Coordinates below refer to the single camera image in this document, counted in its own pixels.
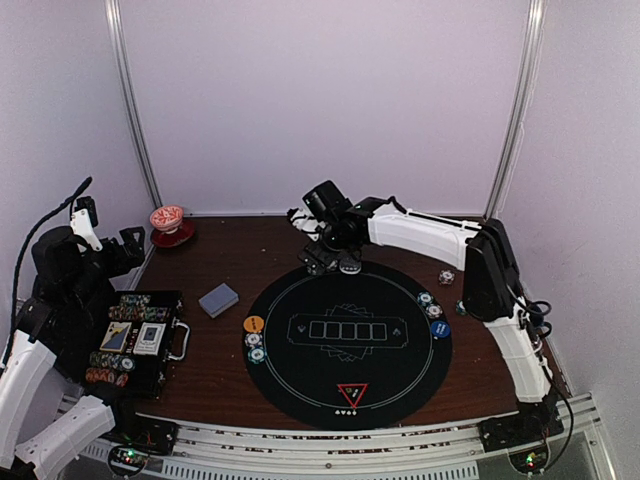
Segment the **red and white patterned bowl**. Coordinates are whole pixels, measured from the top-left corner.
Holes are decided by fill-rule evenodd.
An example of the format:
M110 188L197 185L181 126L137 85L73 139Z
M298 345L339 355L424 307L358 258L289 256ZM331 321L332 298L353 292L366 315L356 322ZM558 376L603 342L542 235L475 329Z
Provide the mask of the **red and white patterned bowl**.
M151 225L164 233L174 233L182 224L184 209L178 205L160 207L151 214Z

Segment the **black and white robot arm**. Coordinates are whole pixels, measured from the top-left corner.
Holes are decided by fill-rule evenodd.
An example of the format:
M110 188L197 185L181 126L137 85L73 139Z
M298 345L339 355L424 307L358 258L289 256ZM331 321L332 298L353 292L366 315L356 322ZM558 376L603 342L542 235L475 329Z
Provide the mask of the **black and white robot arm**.
M330 181L303 200L304 206L291 210L288 218L311 239L300 259L312 274L340 268L345 258L358 259L357 252L367 244L402 248L465 271L464 307L498 344L518 400L519 413L512 421L503 417L481 425L485 439L491 438L486 450L539 439L552 424L557 428L558 398L536 329L542 317L524 297L501 222L491 219L480 225L418 213L394 197L369 197L353 205Z
M75 202L89 183L87 179L57 211ZM97 388L37 436L17 445L38 386L54 366L65 363L60 354L70 350L61 330L77 328L82 335L91 328L82 325L82 310L113 291L110 277L144 261L141 228L121 231L125 243L120 245L115 239L99 240L95 225L93 200L78 199L70 226L49 230L32 249L39 280L34 297L20 311L0 364L1 479L56 478L89 443L116 426L113 406L118 394L110 387Z

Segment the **white wall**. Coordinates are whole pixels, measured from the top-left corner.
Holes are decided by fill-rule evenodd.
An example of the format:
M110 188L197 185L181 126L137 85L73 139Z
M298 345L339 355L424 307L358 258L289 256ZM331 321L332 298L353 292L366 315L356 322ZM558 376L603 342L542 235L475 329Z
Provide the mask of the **white wall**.
M0 2L0 342L9 330L13 268L25 235L87 176L100 236L148 224L152 210L119 91L102 0ZM61 214L39 233L68 222ZM20 279L28 297L30 253ZM27 433L53 418L64 381L52 373Z
M575 390L640 478L640 3L550 2L501 215Z
M527 0L123 0L140 116L165 203L283 213L331 178L484 211Z

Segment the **red triangle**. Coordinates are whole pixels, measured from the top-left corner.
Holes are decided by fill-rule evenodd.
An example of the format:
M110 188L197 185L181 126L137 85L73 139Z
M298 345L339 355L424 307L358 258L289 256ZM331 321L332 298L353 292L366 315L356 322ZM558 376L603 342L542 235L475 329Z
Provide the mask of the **red triangle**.
M338 388L342 392L342 395L344 395L344 398L347 399L347 402L349 402L349 405L351 405L353 408L358 408L358 404L360 403L360 400L362 400L362 396L364 395L364 392L367 391L368 386L369 386L368 383L338 384ZM348 388L352 389L351 393L346 392L346 389Z

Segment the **poker mat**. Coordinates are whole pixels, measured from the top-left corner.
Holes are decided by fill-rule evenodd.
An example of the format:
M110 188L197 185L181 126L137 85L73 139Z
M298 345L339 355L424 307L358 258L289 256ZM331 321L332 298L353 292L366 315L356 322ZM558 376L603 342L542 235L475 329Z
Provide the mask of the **poker mat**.
M431 294L371 262L357 275L301 267L276 280L243 322L243 348L265 398L324 430L399 422L435 394L453 350Z

